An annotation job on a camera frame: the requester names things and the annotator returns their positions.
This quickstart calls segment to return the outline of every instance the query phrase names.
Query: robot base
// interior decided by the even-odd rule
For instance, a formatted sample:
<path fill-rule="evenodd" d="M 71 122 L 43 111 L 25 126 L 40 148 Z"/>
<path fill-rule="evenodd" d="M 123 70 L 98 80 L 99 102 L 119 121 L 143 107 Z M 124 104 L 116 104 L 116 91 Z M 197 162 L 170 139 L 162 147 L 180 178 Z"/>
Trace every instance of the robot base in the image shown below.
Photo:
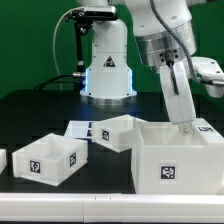
<path fill-rule="evenodd" d="M 80 92 L 81 100 L 91 104 L 97 105 L 122 105 L 122 104 L 129 104 L 136 102 L 137 93 L 133 91 L 129 96 L 124 98 L 114 98 L 114 99 L 107 99 L 107 98 L 95 98 L 90 95 L 86 95 L 85 91 Z"/>
<path fill-rule="evenodd" d="M 224 138 L 204 119 L 183 136 L 169 122 L 134 121 L 132 176 L 138 194 L 216 195 L 223 187 Z"/>

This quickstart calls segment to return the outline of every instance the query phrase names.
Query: black cable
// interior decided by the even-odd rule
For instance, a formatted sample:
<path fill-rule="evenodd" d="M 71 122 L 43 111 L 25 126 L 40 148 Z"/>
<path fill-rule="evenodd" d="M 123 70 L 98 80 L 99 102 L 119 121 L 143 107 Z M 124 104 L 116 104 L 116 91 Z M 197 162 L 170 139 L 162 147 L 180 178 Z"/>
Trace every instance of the black cable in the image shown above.
<path fill-rule="evenodd" d="M 46 82 L 43 82 L 43 83 L 41 83 L 41 84 L 35 86 L 34 89 L 35 89 L 35 90 L 36 90 L 36 89 L 41 89 L 41 88 L 43 88 L 44 86 L 46 86 L 48 83 L 52 83 L 52 82 L 54 82 L 54 81 L 56 81 L 56 80 L 59 80 L 59 79 L 62 79 L 62 78 L 73 78 L 73 75 L 72 75 L 72 74 L 67 74 L 67 75 L 59 75 L 59 76 L 56 76 L 56 77 L 54 77 L 54 78 L 51 78 L 51 79 L 47 80 Z"/>
<path fill-rule="evenodd" d="M 61 82 L 49 82 L 46 85 L 37 88 L 36 90 L 42 90 L 44 87 L 46 87 L 47 85 L 50 85 L 50 84 L 73 84 L 74 85 L 75 82 L 63 82 L 63 81 L 61 81 Z"/>
<path fill-rule="evenodd" d="M 170 68 L 170 75 L 171 75 L 171 79 L 172 79 L 172 83 L 173 83 L 173 90 L 176 95 L 179 95 L 180 93 L 179 93 L 179 89 L 177 86 L 177 80 L 176 80 L 176 76 L 175 76 L 175 72 L 174 72 L 172 63 L 169 63 L 169 68 Z"/>
<path fill-rule="evenodd" d="M 185 44 L 182 42 L 182 40 L 173 32 L 173 30 L 166 24 L 166 22 L 160 16 L 160 14 L 157 11 L 157 8 L 155 6 L 154 0 L 150 0 L 150 5 L 151 5 L 151 9 L 152 9 L 154 15 L 156 16 L 156 18 L 158 19 L 160 24 L 167 30 L 167 32 L 177 41 L 177 43 L 183 49 L 183 51 L 186 55 L 187 61 L 188 61 L 189 70 L 190 70 L 190 73 L 191 73 L 191 76 L 192 76 L 193 80 L 198 82 L 198 83 L 201 83 L 201 79 L 197 75 L 195 75 L 195 73 L 194 73 L 194 66 L 193 66 L 193 62 L 192 62 L 191 54 L 190 54 L 189 50 L 187 49 Z"/>

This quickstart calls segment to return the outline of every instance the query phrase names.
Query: warning label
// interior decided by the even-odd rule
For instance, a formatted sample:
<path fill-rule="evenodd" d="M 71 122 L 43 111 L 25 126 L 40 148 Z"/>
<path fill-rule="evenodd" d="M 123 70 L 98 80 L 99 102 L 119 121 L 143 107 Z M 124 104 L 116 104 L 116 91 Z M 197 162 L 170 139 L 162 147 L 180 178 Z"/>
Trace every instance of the warning label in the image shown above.
<path fill-rule="evenodd" d="M 104 63 L 104 67 L 116 67 L 111 56 L 109 56 L 107 61 Z"/>

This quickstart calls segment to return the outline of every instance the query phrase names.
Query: black table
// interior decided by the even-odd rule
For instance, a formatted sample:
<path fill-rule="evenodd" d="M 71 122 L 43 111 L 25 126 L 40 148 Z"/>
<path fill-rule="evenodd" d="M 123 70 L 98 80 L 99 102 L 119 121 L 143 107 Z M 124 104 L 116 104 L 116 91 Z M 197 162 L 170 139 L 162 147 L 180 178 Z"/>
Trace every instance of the black table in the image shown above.
<path fill-rule="evenodd" d="M 197 117 L 224 136 L 224 112 L 202 96 L 193 96 Z M 13 177 L 12 152 L 49 134 L 64 135 L 70 120 L 100 121 L 129 114 L 147 121 L 168 121 L 160 93 L 138 93 L 135 103 L 92 105 L 70 91 L 15 91 L 0 100 L 0 148 L 8 166 L 0 175 L 0 193 L 135 193 L 131 150 L 120 154 L 88 144 L 88 164 L 58 187 Z"/>

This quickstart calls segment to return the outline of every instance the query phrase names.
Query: open white box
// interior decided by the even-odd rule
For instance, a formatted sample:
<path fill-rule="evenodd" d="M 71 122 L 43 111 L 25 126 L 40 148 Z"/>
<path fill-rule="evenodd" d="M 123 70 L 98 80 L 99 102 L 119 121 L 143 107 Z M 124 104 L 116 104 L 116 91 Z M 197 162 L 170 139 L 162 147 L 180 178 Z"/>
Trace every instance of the open white box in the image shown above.
<path fill-rule="evenodd" d="M 6 160 L 6 150 L 0 149 L 0 174 L 7 166 L 7 160 Z"/>
<path fill-rule="evenodd" d="M 131 149 L 133 119 L 130 115 L 124 115 L 93 123 L 92 142 L 118 153 Z"/>
<path fill-rule="evenodd" d="M 15 177 L 58 186 L 87 163 L 87 142 L 49 134 L 13 153 Z"/>
<path fill-rule="evenodd" d="M 169 122 L 134 121 L 131 170 L 138 194 L 216 195 L 223 187 L 224 138 L 204 119 L 182 136 Z"/>

